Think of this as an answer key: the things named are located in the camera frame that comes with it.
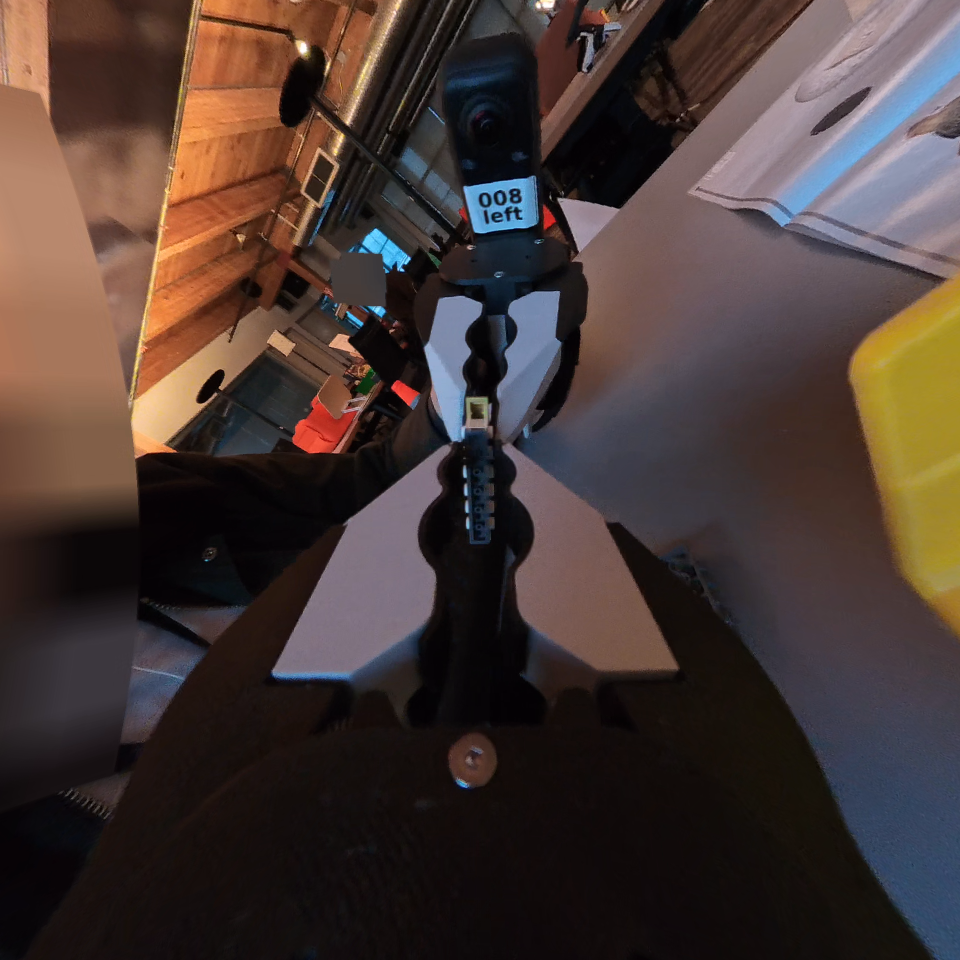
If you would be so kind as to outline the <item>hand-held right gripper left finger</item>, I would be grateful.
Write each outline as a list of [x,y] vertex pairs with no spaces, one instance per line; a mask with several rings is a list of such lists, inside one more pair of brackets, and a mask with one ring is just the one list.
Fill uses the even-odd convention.
[[327,681],[382,691],[404,710],[422,685],[418,642],[434,608],[436,576],[419,544],[441,495],[450,445],[354,515],[271,671],[278,682]]

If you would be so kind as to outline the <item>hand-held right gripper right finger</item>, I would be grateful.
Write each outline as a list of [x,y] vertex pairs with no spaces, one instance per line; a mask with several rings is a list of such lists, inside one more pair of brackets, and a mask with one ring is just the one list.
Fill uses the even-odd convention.
[[533,525],[515,574],[529,641],[522,677],[553,707],[567,690],[677,678],[679,665],[602,514],[521,450],[510,491]]

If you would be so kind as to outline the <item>white and tan brick strip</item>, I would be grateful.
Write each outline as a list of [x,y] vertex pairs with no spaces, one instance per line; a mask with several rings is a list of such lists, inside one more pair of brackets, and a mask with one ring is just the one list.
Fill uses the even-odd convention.
[[493,406],[484,395],[467,395],[462,416],[462,500],[472,546],[490,546],[496,528],[497,432]]

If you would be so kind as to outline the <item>large yellow plastic bin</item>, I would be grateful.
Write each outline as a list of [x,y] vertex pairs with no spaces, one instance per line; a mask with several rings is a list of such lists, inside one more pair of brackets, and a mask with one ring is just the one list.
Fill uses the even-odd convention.
[[898,569],[959,635],[959,277],[858,345],[848,381]]

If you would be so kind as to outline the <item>person's left forearm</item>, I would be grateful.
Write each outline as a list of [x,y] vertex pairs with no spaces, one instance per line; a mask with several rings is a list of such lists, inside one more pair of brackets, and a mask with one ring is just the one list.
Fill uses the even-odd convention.
[[447,428],[429,398],[422,399],[387,438],[353,455],[354,512],[359,512],[436,450],[450,443]]

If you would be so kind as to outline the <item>grey desk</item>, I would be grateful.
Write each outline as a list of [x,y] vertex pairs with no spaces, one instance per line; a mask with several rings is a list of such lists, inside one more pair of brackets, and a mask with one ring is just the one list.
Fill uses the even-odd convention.
[[526,451],[703,562],[872,871],[958,958],[958,639],[893,561],[847,377],[938,279],[688,192],[850,22],[813,2],[586,247],[581,361]]

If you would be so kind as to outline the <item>background work table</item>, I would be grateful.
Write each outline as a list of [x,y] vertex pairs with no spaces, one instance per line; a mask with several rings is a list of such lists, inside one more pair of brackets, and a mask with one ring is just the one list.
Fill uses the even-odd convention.
[[610,35],[592,69],[586,74],[577,73],[541,120],[541,159],[544,162],[665,6],[666,1],[643,1],[621,14],[620,29]]

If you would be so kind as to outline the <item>arched window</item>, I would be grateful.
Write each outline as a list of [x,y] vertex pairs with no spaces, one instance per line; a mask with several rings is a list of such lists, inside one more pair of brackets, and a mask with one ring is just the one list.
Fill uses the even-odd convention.
[[370,230],[355,247],[355,253],[376,255],[381,259],[386,273],[402,271],[411,261],[412,256],[388,233],[376,227]]

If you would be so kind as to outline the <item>white upright sheet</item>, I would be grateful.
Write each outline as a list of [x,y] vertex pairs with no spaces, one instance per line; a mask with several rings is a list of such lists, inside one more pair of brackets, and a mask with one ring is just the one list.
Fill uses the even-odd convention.
[[578,253],[582,253],[619,212],[616,207],[573,198],[559,198],[558,208]]

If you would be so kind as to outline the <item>orange red seat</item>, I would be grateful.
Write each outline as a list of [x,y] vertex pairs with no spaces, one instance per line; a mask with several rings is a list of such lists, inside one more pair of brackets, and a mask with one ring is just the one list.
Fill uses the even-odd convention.
[[341,449],[344,438],[350,433],[358,411],[350,410],[334,417],[314,397],[309,413],[294,428],[292,444],[308,454],[334,453]]

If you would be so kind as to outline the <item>person's dark jacket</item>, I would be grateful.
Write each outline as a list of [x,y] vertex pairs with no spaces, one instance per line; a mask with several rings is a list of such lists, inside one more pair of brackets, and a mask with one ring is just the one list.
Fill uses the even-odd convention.
[[350,454],[152,453],[136,460],[139,594],[176,607],[251,603],[358,503]]

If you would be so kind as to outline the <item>white framed ceiling panel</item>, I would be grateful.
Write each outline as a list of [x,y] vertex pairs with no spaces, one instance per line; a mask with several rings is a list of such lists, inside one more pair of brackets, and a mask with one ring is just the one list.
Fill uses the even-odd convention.
[[300,186],[300,194],[312,205],[321,208],[330,192],[330,187],[340,171],[340,162],[318,147],[307,174]]

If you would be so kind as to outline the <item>large black disc lamp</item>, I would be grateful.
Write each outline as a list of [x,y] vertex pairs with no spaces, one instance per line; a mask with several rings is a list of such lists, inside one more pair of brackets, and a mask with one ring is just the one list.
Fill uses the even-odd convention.
[[279,121],[287,129],[299,126],[310,114],[329,69],[322,47],[302,43],[297,49],[299,53],[288,69],[278,101]]

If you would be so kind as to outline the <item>open instruction booklet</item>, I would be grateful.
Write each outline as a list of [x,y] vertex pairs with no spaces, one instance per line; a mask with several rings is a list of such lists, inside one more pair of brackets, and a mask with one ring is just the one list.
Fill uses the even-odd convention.
[[949,279],[959,3],[872,2],[688,191]]

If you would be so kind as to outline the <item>silver ventilation duct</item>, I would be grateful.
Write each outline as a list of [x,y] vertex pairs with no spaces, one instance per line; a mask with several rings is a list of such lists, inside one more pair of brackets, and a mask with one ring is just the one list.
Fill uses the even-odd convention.
[[333,107],[324,108],[390,167],[393,181],[338,129],[320,139],[336,165],[322,200],[306,198],[294,243],[316,238],[344,248],[370,226],[402,244],[438,251],[456,238],[462,198],[440,104],[440,69],[468,32],[479,2],[377,2],[359,66]]

